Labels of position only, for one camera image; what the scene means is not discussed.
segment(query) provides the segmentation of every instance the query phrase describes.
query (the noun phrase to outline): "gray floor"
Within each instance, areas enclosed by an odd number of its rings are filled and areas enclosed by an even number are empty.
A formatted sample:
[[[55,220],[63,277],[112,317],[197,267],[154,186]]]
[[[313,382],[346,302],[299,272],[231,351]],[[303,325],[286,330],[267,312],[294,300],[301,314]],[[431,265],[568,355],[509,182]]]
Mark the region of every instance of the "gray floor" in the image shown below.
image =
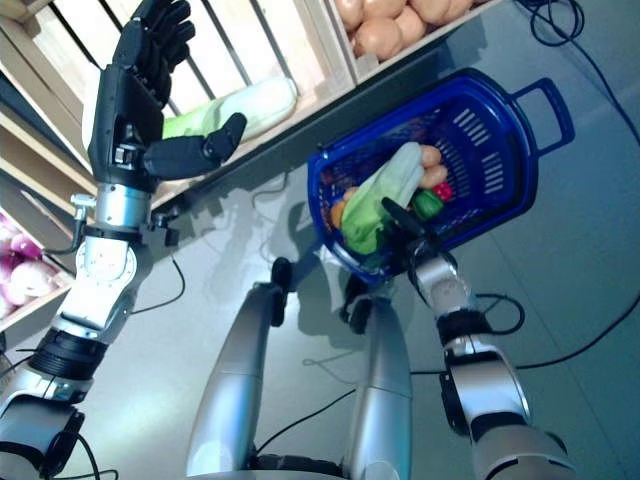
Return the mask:
[[[615,8],[581,3],[587,27],[580,41],[640,123],[640,8],[635,0]],[[470,60],[467,42],[478,32],[482,48]],[[475,66],[509,91],[551,77],[573,114],[577,138],[540,160],[532,210],[456,251],[477,291],[507,292],[523,302],[525,327],[502,341],[514,363],[568,352],[620,314],[638,288],[640,155],[585,63],[571,49],[536,44],[511,2],[460,29],[448,45],[458,67]],[[528,102],[527,110],[546,134],[543,104]],[[184,297],[129,321],[82,404],[84,434],[99,464],[118,468],[125,480],[181,478],[200,394],[244,292],[268,277],[276,256],[298,259],[315,242],[304,167],[291,173],[280,194],[253,197],[277,188],[281,177],[265,178],[253,191],[235,188],[234,180],[226,178],[183,219],[192,231],[175,253],[187,279]],[[257,443],[350,389],[361,371],[362,339],[336,315],[346,275],[331,262],[305,258],[315,268],[290,295],[284,326],[271,334]],[[178,286],[164,258],[138,305],[164,300]],[[404,279],[394,304],[412,366],[440,366],[432,315]],[[492,318],[506,323],[509,315],[498,309]],[[634,313],[578,359],[521,374],[535,423],[564,439],[581,478],[640,478],[639,317]],[[446,425],[437,378],[415,378],[414,388],[413,478],[472,478],[468,442]],[[351,406],[351,399],[343,401],[283,436],[272,451],[339,461]],[[88,470],[78,449],[66,473]]]

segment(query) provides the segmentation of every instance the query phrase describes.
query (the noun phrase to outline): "basket handle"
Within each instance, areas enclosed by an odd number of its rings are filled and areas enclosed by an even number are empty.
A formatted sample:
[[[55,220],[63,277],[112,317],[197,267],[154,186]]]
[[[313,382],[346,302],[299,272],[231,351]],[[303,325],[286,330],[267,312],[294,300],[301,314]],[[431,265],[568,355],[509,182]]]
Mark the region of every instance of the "basket handle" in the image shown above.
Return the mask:
[[[545,97],[549,101],[551,108],[553,109],[553,113],[556,116],[556,120],[558,121],[558,126],[560,127],[560,140],[551,145],[547,145],[544,148],[539,148],[534,138],[534,146],[533,149],[535,154],[538,157],[546,155],[549,152],[556,150],[568,143],[571,143],[576,136],[576,132],[573,128],[573,121],[571,120],[571,114],[569,113],[569,109],[567,108],[567,104],[564,102],[558,87],[556,87],[555,83],[551,81],[549,78],[541,78],[540,80],[532,83],[531,85],[524,87],[522,90],[518,90],[517,92],[511,94],[511,100],[513,102],[517,102],[517,100],[524,95],[532,92],[533,90],[541,90],[544,93]]]

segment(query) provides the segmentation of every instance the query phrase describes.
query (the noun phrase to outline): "plastic basket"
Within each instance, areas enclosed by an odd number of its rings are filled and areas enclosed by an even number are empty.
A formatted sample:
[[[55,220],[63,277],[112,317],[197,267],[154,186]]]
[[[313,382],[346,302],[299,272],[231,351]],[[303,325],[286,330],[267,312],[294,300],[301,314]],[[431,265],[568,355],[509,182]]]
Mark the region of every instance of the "plastic basket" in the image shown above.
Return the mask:
[[[539,148],[517,99],[539,89],[549,101],[561,138]],[[359,185],[405,142],[437,146],[449,169],[454,197],[429,221],[453,248],[527,211],[533,205],[538,158],[575,137],[571,116],[548,78],[508,94],[477,70],[467,69],[419,97],[339,139],[308,161],[308,195],[323,243],[354,273],[377,283],[402,271],[391,249],[371,255],[349,251],[330,221],[345,190]]]

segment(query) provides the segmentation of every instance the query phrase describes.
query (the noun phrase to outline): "potato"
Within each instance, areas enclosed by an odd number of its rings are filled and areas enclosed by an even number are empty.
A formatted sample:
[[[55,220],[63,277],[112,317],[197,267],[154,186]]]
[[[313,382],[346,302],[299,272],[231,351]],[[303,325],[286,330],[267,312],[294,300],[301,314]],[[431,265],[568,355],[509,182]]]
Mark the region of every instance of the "potato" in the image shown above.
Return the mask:
[[[390,18],[367,20],[356,32],[354,52],[357,57],[373,53],[384,61],[402,50],[402,32],[398,24]]]
[[[410,0],[410,3],[422,20],[433,25],[442,25],[451,0]]]
[[[342,214],[344,213],[344,207],[347,206],[347,202],[340,200],[333,204],[331,207],[331,223],[334,227],[340,228],[342,224]]]
[[[442,161],[442,154],[440,150],[432,145],[422,146],[422,166],[427,169],[429,167],[435,167]]]
[[[351,200],[351,197],[353,197],[353,194],[356,193],[357,190],[358,190],[358,187],[347,188],[347,191],[344,192],[342,199],[345,202],[348,202],[349,200]]]
[[[362,23],[363,0],[336,0],[336,8],[347,32],[354,31]]]
[[[424,176],[420,179],[420,188],[428,189],[436,185],[440,185],[447,179],[447,167],[444,165],[436,165],[425,170]]]
[[[420,18],[420,15],[410,6],[405,6],[402,13],[396,18],[396,23],[402,31],[403,48],[413,45],[427,33],[427,24]]]
[[[364,0],[364,20],[371,18],[396,18],[407,0]]]
[[[442,25],[453,22],[467,13],[473,5],[473,0],[450,0],[449,10],[442,19]]]

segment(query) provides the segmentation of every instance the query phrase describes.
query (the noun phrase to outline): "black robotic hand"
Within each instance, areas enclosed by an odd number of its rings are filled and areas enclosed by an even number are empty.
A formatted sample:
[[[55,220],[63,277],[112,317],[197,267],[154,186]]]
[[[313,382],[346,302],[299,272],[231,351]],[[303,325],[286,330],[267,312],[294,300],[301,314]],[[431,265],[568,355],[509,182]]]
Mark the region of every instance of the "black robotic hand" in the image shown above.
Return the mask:
[[[88,152],[98,182],[153,192],[160,180],[214,170],[240,143],[241,114],[206,138],[162,140],[171,72],[189,55],[187,41],[195,35],[190,13],[186,0],[144,0],[124,26],[96,96]]]

